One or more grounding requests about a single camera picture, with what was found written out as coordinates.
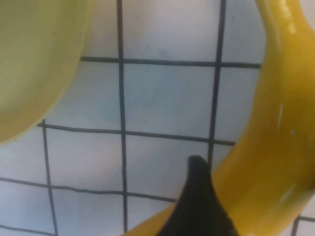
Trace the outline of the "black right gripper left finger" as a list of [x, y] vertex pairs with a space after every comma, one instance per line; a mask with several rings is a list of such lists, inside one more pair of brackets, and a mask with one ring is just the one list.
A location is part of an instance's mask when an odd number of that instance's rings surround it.
[[220, 204], [206, 161], [188, 158], [188, 176], [182, 193], [159, 236], [237, 236], [232, 220]]

